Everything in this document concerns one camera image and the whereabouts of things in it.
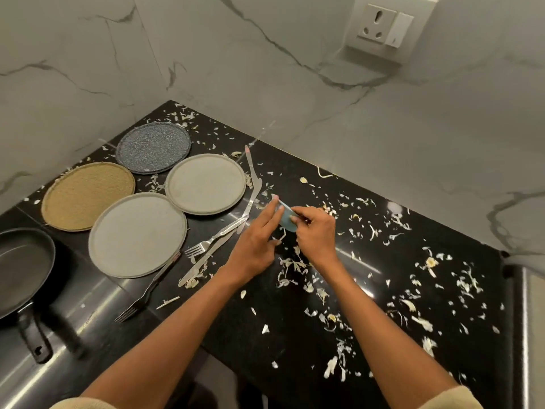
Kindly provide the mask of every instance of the black countertop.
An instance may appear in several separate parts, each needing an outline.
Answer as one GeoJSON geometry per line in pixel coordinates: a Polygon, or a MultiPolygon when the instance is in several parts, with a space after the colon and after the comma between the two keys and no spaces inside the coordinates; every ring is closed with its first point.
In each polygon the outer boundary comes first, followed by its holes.
{"type": "MultiPolygon", "coordinates": [[[[189,156],[244,150],[254,138],[216,122],[207,116],[169,101],[104,144],[76,166],[97,161],[115,162],[115,145],[135,126],[154,121],[184,124],[192,138],[189,156]]],[[[502,272],[501,253],[424,216],[402,208],[393,216],[388,200],[343,178],[276,149],[261,141],[251,148],[256,172],[263,178],[261,203],[274,192],[290,205],[326,205],[337,217],[337,251],[357,283],[418,344],[427,337],[437,344],[434,357],[460,383],[467,385],[485,408],[513,406],[513,298],[517,298],[513,278],[502,272]],[[425,266],[433,257],[438,264],[425,266]],[[408,300],[416,307],[409,311],[408,300]],[[421,317],[433,331],[412,319],[421,317]]],[[[249,171],[245,158],[242,168],[249,171]]],[[[161,188],[167,173],[152,180],[136,177],[137,192],[161,188]]],[[[0,326],[0,399],[11,408],[48,407],[56,400],[78,395],[101,371],[136,344],[160,321],[198,290],[178,287],[178,280],[191,267],[182,257],[155,289],[148,310],[132,320],[116,324],[113,319],[132,299],[139,297],[153,275],[133,280],[104,276],[91,263],[87,250],[88,232],[67,233],[47,225],[40,214],[40,200],[48,185],[34,192],[0,217],[0,231],[34,223],[50,233],[64,247],[67,264],[59,277],[60,294],[50,295],[43,310],[52,309],[72,329],[74,349],[62,336],[48,332],[54,356],[43,366],[36,365],[26,351],[12,321],[0,326]],[[162,309],[164,300],[181,296],[162,309]]],[[[242,214],[251,190],[231,210],[215,216],[188,215],[185,247],[208,239],[212,233],[242,214]]],[[[254,208],[251,217],[259,210],[254,208]]],[[[274,236],[282,237],[277,229],[274,236]]],[[[224,264],[236,236],[208,261],[207,273],[214,274],[224,264]]],[[[305,275],[290,266],[287,278],[293,282],[278,288],[278,275],[285,268],[281,260],[298,261],[295,235],[287,233],[277,248],[277,260],[243,289],[244,299],[235,295],[220,313],[203,347],[233,371],[247,378],[269,397],[286,407],[387,407],[369,367],[346,325],[342,314],[336,324],[324,325],[317,312],[340,313],[331,288],[312,267],[305,275]],[[314,290],[303,290],[313,281],[314,290]],[[323,288],[325,304],[317,296],[323,288]],[[262,334],[265,324],[269,333],[262,334]],[[339,343],[344,351],[345,380],[341,368],[324,378],[327,362],[337,356],[339,343]]]]}

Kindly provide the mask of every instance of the marble wall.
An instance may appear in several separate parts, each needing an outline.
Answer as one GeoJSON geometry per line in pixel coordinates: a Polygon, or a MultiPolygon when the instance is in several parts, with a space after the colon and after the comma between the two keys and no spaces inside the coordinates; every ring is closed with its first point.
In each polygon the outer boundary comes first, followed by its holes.
{"type": "Polygon", "coordinates": [[[545,269],[545,0],[440,0],[398,67],[354,0],[135,0],[171,98],[545,269]]]}
{"type": "Polygon", "coordinates": [[[0,213],[166,100],[134,0],[0,0],[0,213]]]}

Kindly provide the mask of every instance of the blue plastic object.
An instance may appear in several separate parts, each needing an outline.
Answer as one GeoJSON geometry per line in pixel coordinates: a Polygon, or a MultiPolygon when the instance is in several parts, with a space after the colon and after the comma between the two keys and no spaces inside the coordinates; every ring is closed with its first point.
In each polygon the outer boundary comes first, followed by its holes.
{"type": "Polygon", "coordinates": [[[293,215],[293,216],[298,216],[299,218],[301,217],[297,215],[296,213],[294,213],[292,209],[286,204],[284,204],[281,200],[278,200],[278,202],[280,202],[284,206],[284,212],[282,214],[282,218],[280,219],[280,226],[284,227],[285,229],[291,232],[297,231],[297,226],[291,221],[290,216],[293,215]]]}

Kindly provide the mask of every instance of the metal fork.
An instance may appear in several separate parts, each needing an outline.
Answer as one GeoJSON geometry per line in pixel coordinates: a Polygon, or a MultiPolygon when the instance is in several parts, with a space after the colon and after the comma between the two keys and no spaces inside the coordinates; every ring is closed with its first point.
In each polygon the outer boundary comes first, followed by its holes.
{"type": "Polygon", "coordinates": [[[172,265],[174,261],[176,261],[180,257],[181,253],[180,251],[176,252],[172,257],[168,259],[166,264],[161,268],[161,270],[153,277],[153,280],[149,284],[146,291],[144,291],[144,294],[135,302],[133,302],[128,309],[126,309],[124,312],[122,312],[119,316],[116,317],[114,320],[117,323],[123,323],[128,318],[131,318],[134,314],[139,312],[140,310],[144,309],[149,301],[149,296],[152,294],[153,289],[157,286],[159,283],[159,279],[167,269],[172,265]]]}
{"type": "Polygon", "coordinates": [[[188,258],[191,258],[191,257],[196,257],[197,255],[200,255],[202,253],[205,253],[208,250],[208,248],[210,248],[214,240],[216,240],[217,238],[223,237],[224,235],[227,235],[228,233],[233,231],[236,227],[238,227],[240,224],[243,224],[244,222],[246,222],[247,219],[248,219],[248,215],[243,215],[242,217],[237,219],[235,222],[231,222],[228,226],[221,229],[217,234],[215,234],[210,239],[206,241],[201,241],[197,245],[194,245],[193,247],[188,248],[187,250],[185,250],[184,254],[188,258]]]}

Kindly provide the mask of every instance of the pan handle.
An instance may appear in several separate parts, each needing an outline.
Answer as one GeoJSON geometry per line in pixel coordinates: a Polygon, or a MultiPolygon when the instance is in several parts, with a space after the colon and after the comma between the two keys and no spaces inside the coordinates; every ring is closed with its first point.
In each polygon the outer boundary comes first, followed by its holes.
{"type": "Polygon", "coordinates": [[[17,310],[17,326],[36,363],[44,364],[51,359],[53,350],[34,315],[34,302],[32,300],[17,310]]]}

